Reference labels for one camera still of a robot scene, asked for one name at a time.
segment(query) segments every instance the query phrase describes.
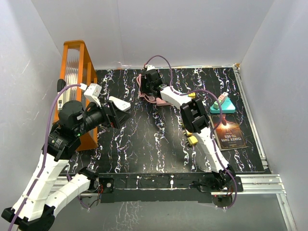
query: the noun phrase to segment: table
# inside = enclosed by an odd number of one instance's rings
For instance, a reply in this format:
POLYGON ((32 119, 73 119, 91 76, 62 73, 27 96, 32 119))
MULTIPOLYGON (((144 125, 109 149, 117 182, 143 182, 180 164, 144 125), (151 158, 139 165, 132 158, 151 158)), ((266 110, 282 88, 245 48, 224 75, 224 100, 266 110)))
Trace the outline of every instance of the table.
MULTIPOLYGON (((115 96, 131 103, 131 119, 122 129, 98 129, 99 147, 77 152, 63 173, 75 174, 84 166, 100 174, 186 174, 210 172, 206 155, 197 144, 185 146, 186 137, 180 126, 180 112, 174 106, 156 106, 138 97, 136 77, 143 70, 98 70, 98 83, 105 103, 115 96)), ((165 82, 169 69, 160 69, 165 82)), ((207 89, 219 96, 224 91, 236 106, 235 118, 247 147, 223 151, 237 173, 264 172, 256 140, 249 122, 239 84, 232 67, 173 69, 174 88, 182 92, 207 89)), ((214 100, 199 94, 209 112, 214 100)))

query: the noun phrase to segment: book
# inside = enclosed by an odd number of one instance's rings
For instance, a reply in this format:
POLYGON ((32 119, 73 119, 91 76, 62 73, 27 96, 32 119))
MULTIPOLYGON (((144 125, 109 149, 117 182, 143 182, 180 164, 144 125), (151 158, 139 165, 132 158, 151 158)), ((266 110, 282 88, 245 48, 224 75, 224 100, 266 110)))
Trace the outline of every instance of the book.
MULTIPOLYGON (((212 126, 219 122, 219 115, 210 116, 212 126)), ((233 114, 222 114, 222 121, 214 131, 221 151, 246 147, 243 133, 233 114)))

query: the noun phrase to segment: teal object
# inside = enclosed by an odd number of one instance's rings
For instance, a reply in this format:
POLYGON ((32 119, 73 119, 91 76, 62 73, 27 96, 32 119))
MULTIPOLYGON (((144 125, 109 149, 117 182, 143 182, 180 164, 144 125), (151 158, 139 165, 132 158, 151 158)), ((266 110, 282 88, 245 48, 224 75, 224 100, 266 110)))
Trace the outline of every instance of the teal object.
MULTIPOLYGON (((235 112, 235 106, 231 102, 231 100, 226 98, 225 102, 221 105, 222 113, 224 114, 232 114, 235 112)), ((210 113, 219 114, 219 109, 214 108, 214 104, 210 108, 210 113)))

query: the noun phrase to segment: white backdrop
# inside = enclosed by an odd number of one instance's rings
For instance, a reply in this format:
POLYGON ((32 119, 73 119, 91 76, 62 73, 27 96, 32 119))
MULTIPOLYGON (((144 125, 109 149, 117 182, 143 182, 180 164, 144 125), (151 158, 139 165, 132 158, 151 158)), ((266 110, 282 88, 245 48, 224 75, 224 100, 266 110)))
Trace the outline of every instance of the white backdrop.
MULTIPOLYGON (((61 55, 30 0, 0 0, 0 22, 2 213, 21 196, 39 162, 61 55)), ((8 227, 0 218, 0 230, 8 227)))
POLYGON ((241 77, 270 168, 281 175, 299 231, 308 227, 308 2, 277 0, 242 64, 241 77))
POLYGON ((240 63, 273 0, 32 0, 58 50, 86 42, 95 69, 240 63), (154 62, 166 66, 162 60, 154 62))

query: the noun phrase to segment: white robotic arm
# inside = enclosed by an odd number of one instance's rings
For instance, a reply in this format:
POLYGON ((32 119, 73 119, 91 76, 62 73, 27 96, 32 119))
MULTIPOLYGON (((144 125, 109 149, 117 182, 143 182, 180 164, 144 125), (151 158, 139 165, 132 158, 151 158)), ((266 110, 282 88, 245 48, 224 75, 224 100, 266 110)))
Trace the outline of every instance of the white robotic arm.
POLYGON ((145 74, 141 76, 140 92, 161 98, 180 109, 185 128, 198 138, 208 157, 217 189, 224 189, 230 181, 235 183, 235 172, 232 166, 221 154, 216 142, 211 137, 209 118, 201 99, 191 99, 187 95, 174 90, 172 86, 163 83, 158 71, 150 65, 145 74))
MULTIPOLYGON (((77 86, 87 89, 83 84, 77 86)), ((65 186, 49 195, 62 169, 80 146, 81 135, 98 125, 121 128, 130 118, 129 113, 119 110, 111 101, 102 107, 97 99, 100 90, 101 86, 97 84, 88 87, 84 95, 91 103, 85 110, 79 101, 68 101, 62 106, 59 121, 52 127, 44 145, 47 153, 40 155, 38 166, 22 196, 1 215, 11 222, 10 228, 17 224, 21 231, 47 231, 61 209, 83 191, 93 188, 98 175, 85 167, 65 186)))
MULTIPOLYGON (((160 91, 162 100, 165 100, 166 102, 171 103, 176 108, 180 109, 180 107, 186 103, 190 103, 192 99, 188 96, 181 96, 180 92, 172 89, 172 87, 165 87, 160 91)), ((207 158, 210 162, 211 169, 213 172, 219 173, 219 171, 223 171, 223 167, 219 163, 213 142, 212 137, 210 137, 210 128, 205 127, 201 130, 200 133, 193 133, 194 136, 198 138, 198 141, 204 151, 204 153, 207 155, 207 158)), ((221 154, 219 148, 216 145, 216 152, 223 163, 224 167, 228 167, 228 161, 225 159, 225 157, 221 154)))

